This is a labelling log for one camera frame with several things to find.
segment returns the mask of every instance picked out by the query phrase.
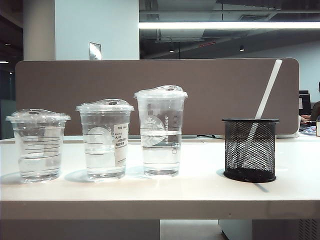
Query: plastic straw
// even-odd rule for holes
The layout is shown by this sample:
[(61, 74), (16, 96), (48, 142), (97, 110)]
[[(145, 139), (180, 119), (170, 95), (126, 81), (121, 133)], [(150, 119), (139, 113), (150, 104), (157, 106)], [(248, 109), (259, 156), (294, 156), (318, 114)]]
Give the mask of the plastic straw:
[[(280, 59), (275, 60), (275, 63), (274, 63), (274, 66), (273, 66), (273, 69), (272, 69), (268, 84), (267, 84), (266, 89), (264, 91), (264, 94), (263, 94), (262, 100), (260, 102), (259, 108), (256, 111), (255, 118), (254, 118), (255, 120), (259, 120), (262, 117), (262, 114), (263, 114), (263, 112), (265, 110), (269, 95), (271, 93), (271, 89), (272, 89), (272, 87), (273, 87), (273, 85), (274, 85), (274, 83), (276, 81), (276, 78), (277, 78), (279, 69), (281, 67), (281, 64), (282, 64), (282, 60), (280, 60)], [(254, 138), (254, 135), (256, 133), (257, 127), (258, 127), (258, 123), (254, 122), (252, 124), (252, 127), (250, 129), (250, 133), (248, 135), (248, 141), (249, 142), (251, 142), (252, 139)]]

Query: pen holder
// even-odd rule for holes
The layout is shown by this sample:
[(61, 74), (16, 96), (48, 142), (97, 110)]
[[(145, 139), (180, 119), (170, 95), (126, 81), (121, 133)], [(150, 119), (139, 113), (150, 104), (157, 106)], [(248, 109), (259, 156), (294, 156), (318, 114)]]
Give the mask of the pen holder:
[(227, 178), (266, 183), (275, 176), (275, 126), (278, 119), (223, 119)]

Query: fluorescent light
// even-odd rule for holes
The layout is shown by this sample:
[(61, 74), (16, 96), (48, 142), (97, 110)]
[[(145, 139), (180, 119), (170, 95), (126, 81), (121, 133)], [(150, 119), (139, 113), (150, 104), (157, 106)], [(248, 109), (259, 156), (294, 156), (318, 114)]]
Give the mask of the fluorescent light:
[(139, 29), (320, 29), (320, 22), (139, 22)]

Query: desk divider panel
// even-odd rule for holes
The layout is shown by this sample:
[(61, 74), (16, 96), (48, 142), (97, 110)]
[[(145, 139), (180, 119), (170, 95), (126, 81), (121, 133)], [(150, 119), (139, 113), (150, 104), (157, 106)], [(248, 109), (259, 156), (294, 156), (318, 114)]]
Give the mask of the desk divider panel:
[[(123, 99), (134, 106), (130, 135), (139, 135), (134, 93), (178, 85), (184, 102), (184, 135), (223, 135), (222, 118), (254, 118), (275, 58), (182, 60), (21, 61), (16, 66), (17, 109), (46, 109), (71, 116), (65, 135), (81, 135), (76, 106), (102, 99)], [(299, 64), (283, 63), (262, 118), (279, 119), (277, 134), (298, 129)]]

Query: computer monitor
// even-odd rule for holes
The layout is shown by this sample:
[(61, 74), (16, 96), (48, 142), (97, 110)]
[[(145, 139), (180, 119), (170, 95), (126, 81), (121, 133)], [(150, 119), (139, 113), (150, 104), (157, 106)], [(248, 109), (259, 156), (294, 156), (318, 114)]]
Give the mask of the computer monitor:
[(299, 91), (299, 115), (311, 114), (310, 94), (308, 90)]

